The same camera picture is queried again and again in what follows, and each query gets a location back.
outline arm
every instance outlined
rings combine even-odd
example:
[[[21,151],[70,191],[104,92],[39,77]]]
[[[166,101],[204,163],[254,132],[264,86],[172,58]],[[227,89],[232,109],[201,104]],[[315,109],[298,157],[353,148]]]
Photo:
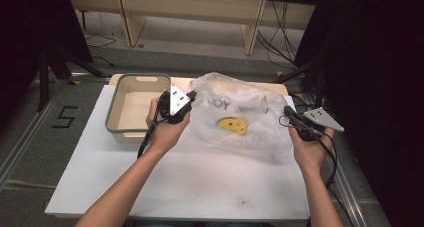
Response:
[[[305,181],[312,226],[343,226],[331,202],[328,190],[321,179],[321,164],[324,162],[327,153],[318,142],[303,141],[294,128],[289,128],[289,133],[293,140],[294,157]],[[325,133],[333,136],[334,131],[326,129]],[[321,140],[331,150],[330,139],[323,136]]]
[[[149,125],[157,101],[152,100],[150,105],[146,119]],[[156,126],[150,148],[87,210],[76,226],[122,226],[153,168],[177,143],[189,122],[190,114],[187,114],[181,123]]]

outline gray floor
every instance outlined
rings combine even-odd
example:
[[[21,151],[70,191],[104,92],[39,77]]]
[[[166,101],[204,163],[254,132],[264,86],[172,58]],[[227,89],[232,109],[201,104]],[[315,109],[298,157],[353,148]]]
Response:
[[[79,12],[76,14],[81,21],[81,14]],[[107,73],[162,71],[174,76],[196,77],[217,71],[247,81],[269,82],[276,78],[277,71],[283,71],[283,73],[291,71],[289,68],[270,63],[268,58],[281,65],[284,65],[286,61],[272,54],[268,57],[268,51],[259,43],[256,44],[253,55],[246,56],[241,29],[238,25],[149,18],[137,45],[128,47],[118,15],[88,12],[86,22],[87,29],[84,31],[86,37],[99,34],[116,39],[116,42],[102,48],[90,48],[92,56],[106,58],[115,64],[112,67],[100,59],[95,59],[95,63]],[[261,32],[267,38],[271,38],[274,31],[275,29],[272,28],[261,28]],[[303,32],[289,30],[289,34],[290,39],[297,46]],[[88,39],[87,43],[98,46],[109,41],[94,36]],[[274,43],[279,49],[284,50],[281,34],[277,35]],[[291,81],[287,86],[289,91],[297,91],[298,83],[298,80]],[[44,208],[66,168],[103,84],[83,81],[80,85],[64,87],[36,138],[10,177],[10,180],[24,181],[24,183],[9,182],[0,192],[1,227],[74,225],[75,220],[46,216]],[[6,160],[36,114],[37,97],[38,85],[34,83],[16,110],[10,128],[1,134],[0,163]],[[53,125],[61,124],[57,116],[63,106],[78,106],[78,109],[69,110],[73,111],[72,114],[75,116],[72,127],[51,128]],[[349,143],[342,134],[335,137],[335,142],[338,146],[341,167],[359,203],[367,226],[390,226],[361,172],[360,165],[352,161],[353,154]],[[323,175],[328,171],[329,168],[326,166]],[[343,212],[340,208],[338,210],[347,223]],[[272,224],[278,227],[304,226],[305,221],[283,221]]]

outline plastic container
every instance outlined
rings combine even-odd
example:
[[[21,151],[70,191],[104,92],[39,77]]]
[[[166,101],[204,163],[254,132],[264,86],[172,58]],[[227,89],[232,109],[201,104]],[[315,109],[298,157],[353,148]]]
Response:
[[[171,78],[158,74],[125,74],[117,82],[106,128],[118,142],[141,143],[148,126],[150,102],[170,89]]]

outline forearm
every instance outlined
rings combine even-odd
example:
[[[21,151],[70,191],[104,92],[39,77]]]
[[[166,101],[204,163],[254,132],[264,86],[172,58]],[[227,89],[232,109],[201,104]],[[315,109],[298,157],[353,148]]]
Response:
[[[122,226],[163,153],[148,151],[94,203],[77,226]]]
[[[302,172],[314,227],[343,226],[319,172]]]

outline transparent plastic bag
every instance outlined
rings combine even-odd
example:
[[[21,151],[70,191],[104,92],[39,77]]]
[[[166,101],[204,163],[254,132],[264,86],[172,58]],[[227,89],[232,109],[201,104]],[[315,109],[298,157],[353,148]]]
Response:
[[[282,95],[218,73],[192,80],[188,88],[197,92],[190,125],[205,141],[231,149],[290,149],[287,127],[279,122],[287,105]]]

